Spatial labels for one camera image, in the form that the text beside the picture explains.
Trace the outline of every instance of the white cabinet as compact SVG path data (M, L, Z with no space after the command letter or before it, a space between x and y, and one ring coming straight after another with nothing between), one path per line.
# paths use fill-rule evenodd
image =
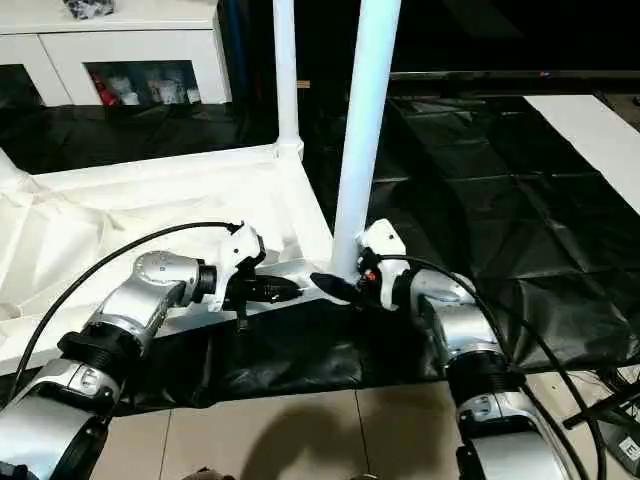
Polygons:
M13 93L11 83L22 83L23 77L33 84L42 104L71 103L37 35L0 35L0 101L2 93Z
M62 0L1 0L0 89L23 65L48 106L231 100L217 0L115 5L76 20Z
M149 71L145 63L157 66L165 61L175 64L180 60L184 62L173 68L181 70L181 83L189 83L188 77L193 76L194 86L203 103L230 100L224 59L221 57L222 45L217 31L213 29L56 33L41 35L41 39L72 103L76 105L102 103L96 90L96 78L90 76L90 67L99 70L99 64L110 64L110 68L117 70L117 64L120 64L131 69L131 65L125 64L139 62L134 67L139 66L138 75L144 76ZM110 87L108 78L101 80Z

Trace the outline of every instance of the white pipe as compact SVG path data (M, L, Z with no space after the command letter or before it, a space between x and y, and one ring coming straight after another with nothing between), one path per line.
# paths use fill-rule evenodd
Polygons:
M294 0L273 0L278 95L278 146L301 144L298 134L298 86Z
M360 5L331 258L333 273L347 280L357 275L357 239L367 218L400 3L362 0Z

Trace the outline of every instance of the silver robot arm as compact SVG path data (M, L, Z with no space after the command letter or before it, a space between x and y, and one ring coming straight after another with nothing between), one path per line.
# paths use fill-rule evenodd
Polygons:
M360 287L379 295L379 304L388 310L408 299L411 315L426 323L430 346L437 352L436 368L456 404L463 440L457 452L461 480L572 478L564 448L522 392L524 375L508 368L473 296L439 272L412 271L403 260L379 262L377 255L405 254L387 220L375 222L360 243ZM458 278L475 291L467 278Z
M0 478L89 478L124 383L169 308L204 300L217 311L232 300L231 291L242 297L233 305L300 294L293 282L255 275L265 251L251 227L242 226L217 249L214 265L169 252L141 255L83 329L64 335L61 358L0 411Z

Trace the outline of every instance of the black wire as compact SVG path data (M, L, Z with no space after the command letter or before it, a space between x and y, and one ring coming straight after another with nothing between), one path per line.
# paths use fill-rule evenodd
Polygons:
M163 228L162 230L158 230L157 232L153 232L153 233L150 233L149 235L145 235L144 237L139 238L137 240L134 240L133 242L128 243L123 247L120 247L119 249L115 250L114 252L111 252L109 255L107 255L106 257L102 258L100 261L98 261L98 263L96 263L91 268L89 268L89 270L87 270L82 275L80 275L76 279L76 281L73 282L62 293L62 295L60 295L56 299L55 302L53 302L53 305L51 305L51 307L49 307L49 310L46 311L46 313L44 314L44 316L40 320L40 323L38 323L38 326L33 331L33 334L31 335L31 338L29 339L29 342L27 343L26 348L24 349L24 352L22 353L22 358L20 359L20 363L18 364L18 368L16 370L16 377L13 380L13 385L12 385L11 390L9 392L9 397L8 397L7 403L10 402L16 396L16 393L18 393L18 388L20 387L20 383L21 383L22 377L24 375L24 372L27 369L27 364L29 363L29 359L31 358L31 355L33 354L33 350L34 350L34 348L36 346L36 343L38 342L38 339L42 335L42 332L44 331L45 327L47 326L47 324L49 323L51 318L55 315L56 311L65 302L65 300L67 298L69 298L71 296L71 294L73 292L75 292L78 289L78 287L80 287L80 285L82 285L84 282L86 282L87 279L91 275L96 273L98 270L100 270L107 263L111 262L112 260L114 260L115 258L119 257L123 253L126 253L129 250L132 250L132 249L142 245L143 243L146 243L146 242L148 242L150 240L153 240L155 238L158 238L158 237L162 237L164 235L168 235L169 233L178 232L180 230L188 230L190 228L200 228L200 227L226 228L231 233L235 232L236 230L238 230L240 228L239 225L234 225L232 223L226 223L226 222L193 222L193 223L183 223L181 225L174 225L172 227Z
M576 449L573 448L573 445L567 438L567 435L564 433L564 430L562 430L562 427L560 426L560 424L556 422L555 418L553 418L553 415L549 413L549 410L547 410L546 407L542 404L542 402L538 400L538 397L535 396L535 394L533 393L533 390L531 390L529 385L525 383L520 388L522 388L522 391L524 392L524 394L527 397L529 397L529 400L531 401L533 406L536 407L536 409L538 409L538 411L540 412L544 420L549 424L549 427L551 428L551 430L553 430L553 433L556 435L556 437L558 437L558 440L560 440L560 443L562 444L564 449L567 451L567 455L569 455L569 458L575 465L580 478L582 478L583 480L588 480L589 474L587 473L587 469L584 467L584 463L582 463L582 459L576 452Z
M409 263L413 263L415 265L419 265L419 266L421 266L423 268L428 268L428 269L440 272L441 274L443 274L447 278L449 278L449 279L453 280L454 282L456 282L469 295L471 295L471 297L473 297L473 299L475 300L476 304L478 305L478 307L480 308L482 313L487 317L487 320L491 324L491 328L493 329L493 331L494 331L494 333L496 335L496 339L498 340L498 343L500 344L500 347L501 347L503 353L505 355L510 356L510 354L508 353L509 350L506 348L507 347L506 339L505 339L504 335L502 334L502 332L500 331L500 329L498 328L498 322L497 322L495 316L493 315L493 313L491 312L491 310L488 308L486 302L484 300L482 300L482 298L480 298L480 296L471 287L469 287L469 285L467 285L464 281L462 281L456 275L454 275L453 273L451 273L447 269L445 269L445 268L443 268L443 267L441 267L439 265L436 265L435 263L431 263L431 262L429 262L427 260L424 260L422 258L412 257L410 255L378 255L378 259L379 260L406 260ZM573 396L575 402L578 404L578 407L580 408L580 411L582 413L585 413L587 408L588 408L587 404L585 403L584 399L582 398L582 395L580 395L580 392L578 391L578 389L576 388L575 384L573 383L573 381L569 377L569 374L567 373L567 370L560 363L560 361L555 356L555 354L553 353L553 351L551 350L549 345L547 345L547 343L544 341L544 339L540 336L540 334L535 330L535 328L527 320L525 320L524 318L522 318L519 315L514 315L513 317L525 328L525 330L527 330L527 333L534 339L534 341L542 349L544 354L549 359L549 363L551 363L551 365L553 366L554 370L556 370L558 372L558 374L562 378L563 382L565 383L565 385L569 389L569 392ZM602 437L602 432L600 432L600 428L599 428L597 422L590 416L587 416L586 418L587 418L586 419L586 423L587 423L587 426L589 427L589 430L591 432L591 436L593 437L593 443L594 443L594 446L595 446L595 449L596 449L596 457L597 457L597 464L598 464L598 473L597 473L597 477L596 478L598 480L606 480L606 478L607 478L607 459L606 459L606 450L605 450L604 438Z

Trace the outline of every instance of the black plastic sheet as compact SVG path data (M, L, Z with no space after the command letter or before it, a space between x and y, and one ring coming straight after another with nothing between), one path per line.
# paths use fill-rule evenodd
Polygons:
M345 117L321 106L305 111L310 103L301 109L304 164L331 224ZM4 125L0 117L0 146L36 173L131 160L141 152L139 158L149 158L212 143L228 148L273 131L269 122L253 122L259 135L240 135L236 117L205 106L103 114L86 126L85 117L96 112L54 109ZM160 114L172 116L170 129L163 130ZM224 129L216 130L220 114ZM191 128L203 115L212 136ZM82 121L73 128L58 122L70 116ZM147 118L156 123L149 126ZM550 366L518 316L570 368L637 360L640 219L524 100L391 101L369 221L383 217L409 254L474 280L525 370ZM424 328L407 316L317 301L251 317L244 333L227 322L157 339L128 382L119 414L436 380L433 361ZM0 390L8 380L0 379Z

